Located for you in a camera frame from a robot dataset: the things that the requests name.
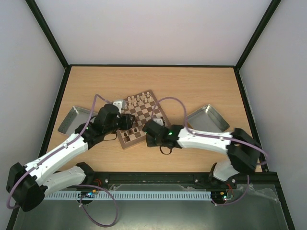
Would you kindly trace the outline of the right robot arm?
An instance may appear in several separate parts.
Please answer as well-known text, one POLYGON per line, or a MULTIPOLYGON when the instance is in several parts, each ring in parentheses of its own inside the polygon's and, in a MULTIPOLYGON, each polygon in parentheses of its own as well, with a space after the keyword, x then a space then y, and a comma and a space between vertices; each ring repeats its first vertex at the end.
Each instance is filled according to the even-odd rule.
POLYGON ((233 132, 205 132, 182 125, 162 125, 160 119, 151 119, 143 127, 148 147, 178 149, 201 149, 221 153, 227 160, 213 166, 209 182, 213 187, 221 187, 230 177, 243 173, 253 174, 258 165, 260 146, 244 130, 235 128, 233 132))

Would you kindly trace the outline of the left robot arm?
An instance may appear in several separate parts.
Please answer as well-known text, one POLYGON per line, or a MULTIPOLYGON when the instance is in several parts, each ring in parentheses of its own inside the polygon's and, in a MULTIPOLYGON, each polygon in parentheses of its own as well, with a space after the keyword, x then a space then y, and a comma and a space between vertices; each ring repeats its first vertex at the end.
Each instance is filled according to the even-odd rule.
POLYGON ((14 164, 9 171, 6 190, 17 206, 27 212, 37 207, 46 196, 79 184, 91 184, 93 169, 85 162, 58 172, 74 157, 102 142, 105 136, 118 130, 129 130, 135 123, 132 114, 121 114, 118 102, 104 105, 95 118, 80 124, 63 143, 44 156, 21 165, 14 164))

